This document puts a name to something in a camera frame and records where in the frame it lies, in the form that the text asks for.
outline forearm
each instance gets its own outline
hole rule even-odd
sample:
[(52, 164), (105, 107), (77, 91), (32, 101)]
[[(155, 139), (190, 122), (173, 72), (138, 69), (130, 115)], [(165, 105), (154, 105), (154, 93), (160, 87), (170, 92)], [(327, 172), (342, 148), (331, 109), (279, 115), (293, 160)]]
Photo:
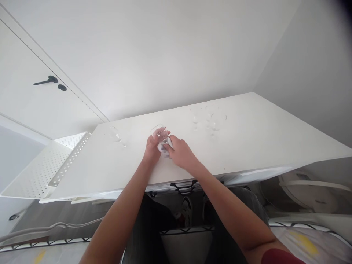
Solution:
[(125, 250), (155, 164), (142, 160), (96, 230), (81, 263), (116, 263)]
[(270, 228), (201, 163), (190, 173), (199, 181), (225, 228), (242, 251), (276, 240)]

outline white metal rack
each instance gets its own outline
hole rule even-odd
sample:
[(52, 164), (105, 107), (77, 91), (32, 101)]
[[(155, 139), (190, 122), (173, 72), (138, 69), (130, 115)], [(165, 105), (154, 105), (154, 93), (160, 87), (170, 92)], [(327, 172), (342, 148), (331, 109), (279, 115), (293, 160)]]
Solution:
[[(1, 196), (39, 199), (51, 202), (51, 194), (61, 182), (72, 163), (90, 138), (89, 132), (51, 141), (37, 157), (6, 187)], [(84, 202), (83, 197), (65, 201)]]

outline gray pants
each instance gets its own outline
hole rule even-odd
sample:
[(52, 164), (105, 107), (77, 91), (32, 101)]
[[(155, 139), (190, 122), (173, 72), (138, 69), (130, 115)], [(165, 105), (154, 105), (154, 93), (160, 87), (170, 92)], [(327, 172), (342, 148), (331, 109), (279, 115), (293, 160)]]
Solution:
[[(232, 192), (269, 226), (268, 216), (255, 194), (245, 188), (232, 188)], [(246, 263), (211, 203), (206, 204), (204, 214), (215, 227), (205, 263)], [(127, 243), (123, 264), (169, 263), (159, 232), (175, 228), (177, 221), (171, 211), (145, 195)]]

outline shoe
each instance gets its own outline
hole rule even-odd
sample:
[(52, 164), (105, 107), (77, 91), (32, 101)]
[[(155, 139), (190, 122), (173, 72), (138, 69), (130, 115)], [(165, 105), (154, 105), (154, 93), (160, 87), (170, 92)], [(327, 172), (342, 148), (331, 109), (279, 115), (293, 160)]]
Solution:
[(184, 197), (182, 201), (182, 215), (185, 218), (184, 227), (191, 227), (192, 226), (192, 212), (193, 206), (191, 199), (188, 197)]

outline white table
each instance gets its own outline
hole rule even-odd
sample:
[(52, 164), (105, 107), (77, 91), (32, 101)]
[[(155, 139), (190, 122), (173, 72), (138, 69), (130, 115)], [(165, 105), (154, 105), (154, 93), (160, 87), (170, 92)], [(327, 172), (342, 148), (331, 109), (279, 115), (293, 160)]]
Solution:
[[(214, 138), (206, 129), (205, 115), (198, 130), (193, 129), (190, 106), (98, 125), (51, 198), (93, 197), (123, 189), (142, 159), (150, 130), (159, 123), (184, 139), (213, 175), (241, 176), (237, 182), (243, 184), (316, 161), (352, 156), (352, 149), (256, 93), (198, 105), (205, 109), (212, 104), (223, 108), (228, 117)], [(109, 127), (121, 131), (126, 148), (104, 135)], [(190, 178), (172, 160), (160, 159), (149, 184)]]

